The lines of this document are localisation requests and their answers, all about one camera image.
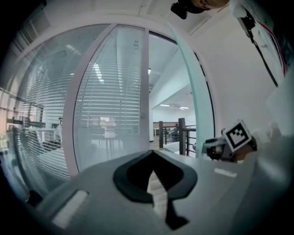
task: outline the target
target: glass wall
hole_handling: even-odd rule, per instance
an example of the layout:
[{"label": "glass wall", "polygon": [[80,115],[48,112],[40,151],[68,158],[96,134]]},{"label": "glass wall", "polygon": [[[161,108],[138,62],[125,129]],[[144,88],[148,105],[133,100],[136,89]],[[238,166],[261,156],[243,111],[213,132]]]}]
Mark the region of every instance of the glass wall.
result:
[{"label": "glass wall", "polygon": [[30,52],[29,66],[12,77],[15,111],[6,119],[7,133],[26,184],[42,196],[70,179],[62,147],[64,101],[83,54],[107,26],[77,28],[45,41]]},{"label": "glass wall", "polygon": [[79,171],[140,151],[143,35],[141,28],[116,26],[84,73],[73,121]]}]

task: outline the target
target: black railing post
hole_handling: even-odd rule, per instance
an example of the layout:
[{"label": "black railing post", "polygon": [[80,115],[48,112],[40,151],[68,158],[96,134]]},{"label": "black railing post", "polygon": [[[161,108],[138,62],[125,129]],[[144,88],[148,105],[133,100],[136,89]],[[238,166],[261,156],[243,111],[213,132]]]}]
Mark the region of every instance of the black railing post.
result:
[{"label": "black railing post", "polygon": [[186,131],[184,131],[185,119],[179,118],[179,151],[180,155],[186,155]]},{"label": "black railing post", "polygon": [[159,148],[164,147],[164,123],[159,122]]},{"label": "black railing post", "polygon": [[166,144],[166,135],[167,135],[167,131],[166,131],[166,128],[165,129],[165,144]]},{"label": "black railing post", "polygon": [[190,139],[190,131],[187,131],[187,148],[186,148],[186,155],[187,156],[189,156],[189,149],[190,149],[190,141],[189,141],[189,139]]}]

